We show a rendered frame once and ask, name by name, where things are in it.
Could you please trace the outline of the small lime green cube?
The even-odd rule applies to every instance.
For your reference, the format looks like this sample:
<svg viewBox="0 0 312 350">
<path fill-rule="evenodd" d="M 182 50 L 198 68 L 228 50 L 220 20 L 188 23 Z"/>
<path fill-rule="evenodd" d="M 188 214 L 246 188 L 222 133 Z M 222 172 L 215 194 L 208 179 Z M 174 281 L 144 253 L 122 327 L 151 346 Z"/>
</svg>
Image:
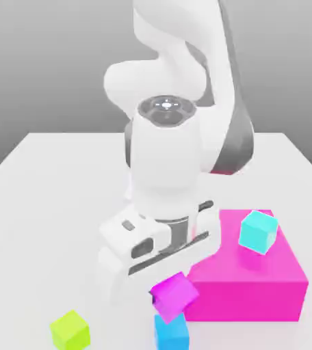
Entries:
<svg viewBox="0 0 312 350">
<path fill-rule="evenodd" d="M 90 328 L 74 310 L 50 324 L 52 340 L 57 350 L 84 350 L 90 346 Z"/>
</svg>

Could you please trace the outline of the small blue cube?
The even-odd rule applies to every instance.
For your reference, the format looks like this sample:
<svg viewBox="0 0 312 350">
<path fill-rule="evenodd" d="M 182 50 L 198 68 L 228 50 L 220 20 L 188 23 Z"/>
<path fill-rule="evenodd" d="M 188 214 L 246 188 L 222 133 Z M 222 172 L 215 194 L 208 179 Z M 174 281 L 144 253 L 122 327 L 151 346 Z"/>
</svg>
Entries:
<svg viewBox="0 0 312 350">
<path fill-rule="evenodd" d="M 157 350 L 190 350 L 190 335 L 184 314 L 180 314 L 169 324 L 159 315 L 155 315 L 154 335 Z"/>
</svg>

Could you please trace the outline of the small magenta cube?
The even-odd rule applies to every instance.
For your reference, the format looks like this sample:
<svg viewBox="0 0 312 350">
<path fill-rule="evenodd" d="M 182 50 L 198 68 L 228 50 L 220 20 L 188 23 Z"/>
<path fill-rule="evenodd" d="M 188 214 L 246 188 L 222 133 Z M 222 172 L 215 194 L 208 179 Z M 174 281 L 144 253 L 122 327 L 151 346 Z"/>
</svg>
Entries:
<svg viewBox="0 0 312 350">
<path fill-rule="evenodd" d="M 153 306 L 166 324 L 177 318 L 199 296 L 183 272 L 154 285 L 150 294 Z"/>
</svg>

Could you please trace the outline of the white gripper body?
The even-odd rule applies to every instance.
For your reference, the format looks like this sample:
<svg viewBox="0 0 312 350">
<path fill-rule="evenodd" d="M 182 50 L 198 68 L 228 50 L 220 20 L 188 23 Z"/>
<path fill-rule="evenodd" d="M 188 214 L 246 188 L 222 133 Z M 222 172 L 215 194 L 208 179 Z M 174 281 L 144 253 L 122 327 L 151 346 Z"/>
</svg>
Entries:
<svg viewBox="0 0 312 350">
<path fill-rule="evenodd" d="M 186 219 L 160 222 L 134 209 L 114 215 L 99 229 L 97 284 L 102 296 L 112 303 L 137 298 L 178 272 L 188 274 L 220 247 L 219 211 L 201 210 L 195 229 L 189 235 Z M 181 233 L 184 244 L 176 241 Z"/>
</svg>

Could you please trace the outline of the small cyan cube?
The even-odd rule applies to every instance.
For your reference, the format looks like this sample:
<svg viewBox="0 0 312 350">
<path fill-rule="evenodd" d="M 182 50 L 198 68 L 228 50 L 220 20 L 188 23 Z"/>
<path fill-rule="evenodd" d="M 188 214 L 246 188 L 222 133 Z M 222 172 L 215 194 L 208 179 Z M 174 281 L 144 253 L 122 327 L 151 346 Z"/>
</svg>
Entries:
<svg viewBox="0 0 312 350">
<path fill-rule="evenodd" d="M 239 245 L 266 255 L 276 241 L 278 220 L 260 211 L 251 211 L 241 222 Z"/>
</svg>

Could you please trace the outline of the large pink box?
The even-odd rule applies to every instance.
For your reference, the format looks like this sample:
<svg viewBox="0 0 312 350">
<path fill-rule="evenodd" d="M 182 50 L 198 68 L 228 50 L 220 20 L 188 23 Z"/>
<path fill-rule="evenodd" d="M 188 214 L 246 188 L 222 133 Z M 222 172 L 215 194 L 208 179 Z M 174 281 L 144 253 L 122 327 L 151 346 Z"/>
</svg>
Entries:
<svg viewBox="0 0 312 350">
<path fill-rule="evenodd" d="M 221 246 L 194 265 L 188 279 L 199 292 L 187 321 L 298 321 L 309 281 L 283 231 L 267 254 L 239 245 L 248 209 L 221 210 Z"/>
</svg>

